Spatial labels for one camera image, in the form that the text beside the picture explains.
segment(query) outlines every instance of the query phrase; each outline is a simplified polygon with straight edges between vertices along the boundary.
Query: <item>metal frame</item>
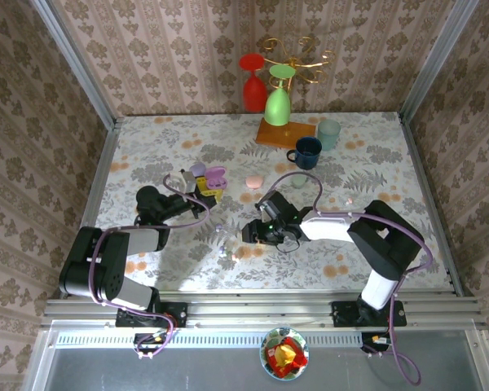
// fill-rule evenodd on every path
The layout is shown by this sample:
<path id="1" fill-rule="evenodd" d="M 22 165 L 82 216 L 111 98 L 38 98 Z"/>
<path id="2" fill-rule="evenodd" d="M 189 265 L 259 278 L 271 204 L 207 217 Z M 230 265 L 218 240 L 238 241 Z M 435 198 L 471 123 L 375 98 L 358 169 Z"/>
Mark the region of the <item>metal frame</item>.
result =
<path id="1" fill-rule="evenodd" d="M 418 148 L 416 147 L 415 140 L 412 136 L 409 122 L 405 120 L 405 118 L 402 118 L 400 115 L 399 117 L 400 123 L 402 124 L 404 138 L 406 139 L 407 149 L 409 150 L 413 166 L 415 167 L 416 177 L 418 178 L 418 183 L 420 184 L 422 194 L 424 194 L 425 207 L 427 208 L 427 212 L 431 218 L 431 225 L 433 226 L 434 236 L 436 237 L 438 242 L 438 249 L 442 254 L 443 264 L 447 267 L 449 275 L 451 276 L 451 282 L 453 284 L 453 288 L 455 289 L 455 293 L 458 296 L 464 296 L 465 294 L 462 287 L 462 282 L 460 281 L 460 276 L 458 275 L 455 261 L 453 260 L 451 250 L 449 249 L 449 244 L 447 242 L 446 234 L 443 229 L 442 220 L 440 218 L 438 210 L 436 209 L 433 193 L 431 192 L 429 182 L 427 181 L 427 177 L 425 176 L 424 166 L 422 165 L 422 160 L 420 158 Z"/>
<path id="2" fill-rule="evenodd" d="M 90 187 L 87 205 L 83 211 L 80 226 L 95 226 L 98 218 L 99 206 L 104 196 L 105 184 L 107 183 L 109 168 L 116 151 L 117 140 L 120 135 L 120 129 L 123 121 L 117 121 L 112 132 L 107 133 L 104 149 L 99 158 L 98 168 L 96 169 L 95 178 Z"/>
<path id="3" fill-rule="evenodd" d="M 359 330 L 333 326 L 330 306 L 332 301 L 354 300 L 357 292 L 237 292 L 162 292 L 163 301 L 189 303 L 187 327 L 176 333 L 175 348 L 195 349 L 207 343 L 205 338 L 216 338 L 216 345 L 211 346 L 215 349 L 254 348 L 261 334 L 280 324 L 304 332 L 320 347 L 353 347 L 358 342 Z M 408 322 L 406 327 L 397 327 L 399 333 L 465 331 L 483 389 L 489 389 L 489 334 L 476 298 L 445 292 L 402 292 L 399 300 L 404 303 Z M 88 299 L 48 301 L 23 389 L 45 388 L 56 349 L 129 349 L 136 330 L 115 328 L 116 312 Z M 362 331 L 382 330 L 372 327 Z M 345 343 L 342 337 L 350 340 Z"/>
<path id="4" fill-rule="evenodd" d="M 80 86 L 86 92 L 90 102 L 94 106 L 99 118 L 104 123 L 107 131 L 114 128 L 114 113 L 111 111 L 107 101 L 99 92 L 99 88 L 94 78 L 87 70 L 83 58 L 80 56 L 78 49 L 73 43 L 70 34 L 64 27 L 58 12 L 55 10 L 51 0 L 32 0 L 34 7 L 42 17 L 44 23 L 53 39 L 58 45 L 62 55 L 64 55 Z"/>
<path id="5" fill-rule="evenodd" d="M 416 110 L 420 107 L 427 91 L 446 62 L 449 53 L 451 53 L 453 46 L 460 34 L 462 34 L 462 30 L 477 5 L 478 0 L 456 0 L 445 25 L 442 27 L 442 31 L 438 35 L 431 52 L 428 54 L 407 95 L 406 101 L 400 109 L 400 113 L 406 121 L 411 121 Z"/>

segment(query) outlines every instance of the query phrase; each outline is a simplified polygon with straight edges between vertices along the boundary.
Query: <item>mug handle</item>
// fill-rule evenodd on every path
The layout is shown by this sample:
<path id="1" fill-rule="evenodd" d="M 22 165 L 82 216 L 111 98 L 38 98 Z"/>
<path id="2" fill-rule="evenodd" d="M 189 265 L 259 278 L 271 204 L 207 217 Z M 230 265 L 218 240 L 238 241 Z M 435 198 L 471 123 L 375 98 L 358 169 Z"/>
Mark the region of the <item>mug handle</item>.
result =
<path id="1" fill-rule="evenodd" d="M 290 159 L 290 155 L 295 152 L 296 151 L 294 149 L 290 149 L 288 152 L 286 152 L 286 159 L 290 160 L 292 163 L 295 163 L 295 159 Z"/>

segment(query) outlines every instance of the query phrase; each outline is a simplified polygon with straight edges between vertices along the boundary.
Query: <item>red object in bowl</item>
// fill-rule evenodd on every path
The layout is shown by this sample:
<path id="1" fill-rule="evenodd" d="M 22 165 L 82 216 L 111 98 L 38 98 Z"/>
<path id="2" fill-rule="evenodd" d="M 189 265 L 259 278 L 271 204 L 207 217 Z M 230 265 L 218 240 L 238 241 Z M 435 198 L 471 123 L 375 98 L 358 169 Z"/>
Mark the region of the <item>red object in bowl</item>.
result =
<path id="1" fill-rule="evenodd" d="M 244 108 L 249 112 L 262 112 L 267 105 L 268 93 L 264 83 L 255 76 L 255 71 L 264 65 L 264 57 L 257 53 L 250 53 L 241 57 L 239 65 L 245 70 L 250 71 L 252 76 L 243 87 Z"/>
<path id="2" fill-rule="evenodd" d="M 284 367 L 277 367 L 277 361 L 275 360 L 275 350 L 278 346 L 281 345 L 291 346 L 291 348 L 295 352 L 295 359 L 290 364 Z M 283 379 L 288 373 L 290 373 L 294 369 L 304 367 L 308 363 L 308 359 L 304 355 L 304 352 L 302 352 L 301 346 L 299 346 L 299 344 L 289 336 L 284 338 L 280 344 L 274 346 L 273 348 L 267 349 L 267 361 L 270 364 L 271 369 L 280 379 Z"/>

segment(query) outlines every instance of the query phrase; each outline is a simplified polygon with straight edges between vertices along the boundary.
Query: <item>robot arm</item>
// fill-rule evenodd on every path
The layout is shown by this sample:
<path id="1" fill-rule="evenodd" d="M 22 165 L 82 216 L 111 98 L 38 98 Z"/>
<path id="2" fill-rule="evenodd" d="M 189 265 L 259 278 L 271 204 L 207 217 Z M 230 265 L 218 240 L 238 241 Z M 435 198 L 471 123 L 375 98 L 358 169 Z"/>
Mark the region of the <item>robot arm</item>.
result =
<path id="1" fill-rule="evenodd" d="M 404 271 L 421 249 L 413 239 L 381 222 L 362 217 L 320 216 L 311 207 L 297 210 L 278 191 L 266 194 L 256 206 L 262 211 L 263 219 L 253 220 L 243 228 L 244 242 L 276 246 L 285 239 L 354 242 L 372 267 L 368 283 L 360 295 L 359 306 L 367 305 L 375 311 L 385 307 Z M 365 212 L 396 222 L 423 239 L 383 201 L 373 201 Z M 387 234 L 383 237 L 381 232 L 385 230 Z"/>
<path id="2" fill-rule="evenodd" d="M 216 205 L 213 195 L 201 194 L 196 186 L 188 195 L 201 200 L 209 208 Z M 137 253 L 151 253 L 162 250 L 169 238 L 170 230 L 166 229 L 164 221 L 182 213 L 192 211 L 195 218 L 205 209 L 190 200 L 184 200 L 180 195 L 162 195 L 155 187 L 145 186 L 136 194 L 138 202 L 138 217 L 135 224 L 138 226 L 164 226 L 163 229 L 139 228 L 137 230 L 115 231 L 103 241 L 99 249 L 101 262 L 95 267 L 94 287 L 96 296 L 103 301 L 134 310 L 149 313 L 164 313 L 174 315 L 186 311 L 186 303 L 162 303 L 159 292 L 154 287 L 136 283 L 125 277 L 126 258 Z M 82 297 L 91 297 L 89 291 L 90 259 L 96 248 L 102 230 L 84 226 L 77 234 L 71 251 L 65 261 L 64 268 L 59 275 L 59 288 L 62 292 Z M 130 314 L 123 311 L 120 318 L 129 319 Z M 179 326 L 185 318 L 174 316 Z M 141 326 L 160 327 L 165 324 L 162 319 L 145 319 L 133 317 L 130 326 L 140 323 Z"/>

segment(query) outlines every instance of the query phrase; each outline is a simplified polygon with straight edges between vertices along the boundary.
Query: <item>pink sponge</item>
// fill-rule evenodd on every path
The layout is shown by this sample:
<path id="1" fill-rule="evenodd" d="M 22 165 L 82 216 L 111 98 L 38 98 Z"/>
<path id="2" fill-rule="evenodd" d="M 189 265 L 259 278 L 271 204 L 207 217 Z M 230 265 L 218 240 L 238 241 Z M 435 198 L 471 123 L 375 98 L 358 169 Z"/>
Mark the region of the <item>pink sponge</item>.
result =
<path id="1" fill-rule="evenodd" d="M 246 178 L 246 186 L 250 189 L 258 189 L 262 186 L 264 178 L 261 175 L 251 175 Z"/>

